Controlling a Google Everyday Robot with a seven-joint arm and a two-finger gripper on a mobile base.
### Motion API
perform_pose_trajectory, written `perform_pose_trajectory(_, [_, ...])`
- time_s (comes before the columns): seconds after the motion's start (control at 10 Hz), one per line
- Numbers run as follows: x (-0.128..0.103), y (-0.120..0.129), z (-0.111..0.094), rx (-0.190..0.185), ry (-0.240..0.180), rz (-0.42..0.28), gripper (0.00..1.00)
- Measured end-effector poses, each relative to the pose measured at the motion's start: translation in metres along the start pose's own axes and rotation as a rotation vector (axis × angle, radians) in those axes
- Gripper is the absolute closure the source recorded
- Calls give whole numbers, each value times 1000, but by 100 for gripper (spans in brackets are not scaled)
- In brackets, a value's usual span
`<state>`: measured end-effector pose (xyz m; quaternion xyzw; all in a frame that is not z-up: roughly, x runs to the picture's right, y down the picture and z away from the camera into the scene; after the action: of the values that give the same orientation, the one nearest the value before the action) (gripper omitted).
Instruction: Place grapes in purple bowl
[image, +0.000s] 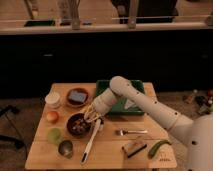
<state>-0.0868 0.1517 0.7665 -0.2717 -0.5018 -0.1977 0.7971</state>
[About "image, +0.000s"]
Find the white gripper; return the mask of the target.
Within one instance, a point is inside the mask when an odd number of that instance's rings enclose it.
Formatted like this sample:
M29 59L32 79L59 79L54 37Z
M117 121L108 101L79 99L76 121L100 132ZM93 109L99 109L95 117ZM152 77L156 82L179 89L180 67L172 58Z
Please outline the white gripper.
M84 114L84 119L88 122L103 119L111 108L118 102L118 96L113 93L110 88L107 88L102 94L98 95L92 102L92 105L84 107L81 112Z

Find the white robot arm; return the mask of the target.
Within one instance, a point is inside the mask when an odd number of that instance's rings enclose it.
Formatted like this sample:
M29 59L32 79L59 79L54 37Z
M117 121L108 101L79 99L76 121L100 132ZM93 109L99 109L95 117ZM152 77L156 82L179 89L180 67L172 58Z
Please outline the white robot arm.
M127 98L188 147L187 171L213 171L213 114L192 120L186 115L146 96L130 80L114 76L109 87L85 109L84 120L106 115L121 98Z

